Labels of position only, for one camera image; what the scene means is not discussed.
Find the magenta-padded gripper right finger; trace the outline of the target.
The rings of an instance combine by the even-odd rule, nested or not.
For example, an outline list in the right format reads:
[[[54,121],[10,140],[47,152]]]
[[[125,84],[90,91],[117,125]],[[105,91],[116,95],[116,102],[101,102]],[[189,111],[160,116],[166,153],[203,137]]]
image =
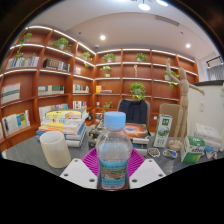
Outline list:
[[[166,176],[154,159],[145,159],[138,151],[132,150],[127,163],[129,188],[140,188]]]

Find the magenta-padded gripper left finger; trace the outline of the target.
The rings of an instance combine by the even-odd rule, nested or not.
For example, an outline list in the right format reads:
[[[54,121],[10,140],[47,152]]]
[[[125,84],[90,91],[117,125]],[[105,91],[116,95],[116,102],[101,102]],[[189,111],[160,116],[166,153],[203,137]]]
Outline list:
[[[81,159],[74,158],[60,175],[78,186],[96,189],[99,177],[99,161],[96,149],[91,149]]]

